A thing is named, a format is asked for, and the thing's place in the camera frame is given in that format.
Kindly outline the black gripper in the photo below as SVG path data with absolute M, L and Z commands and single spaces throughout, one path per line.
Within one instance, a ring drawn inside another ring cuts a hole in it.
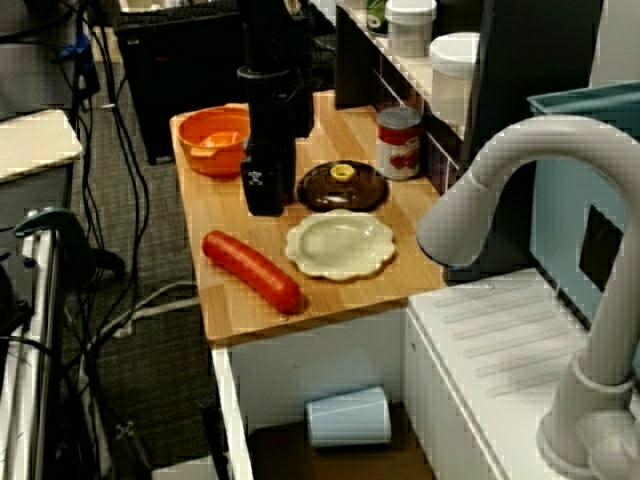
M 313 85 L 308 68 L 260 73 L 241 67 L 238 78 L 248 94 L 252 156 L 281 155 L 280 169 L 248 156 L 241 162 L 241 178 L 249 212 L 254 216 L 279 217 L 284 204 L 294 200 L 296 139 L 313 129 Z

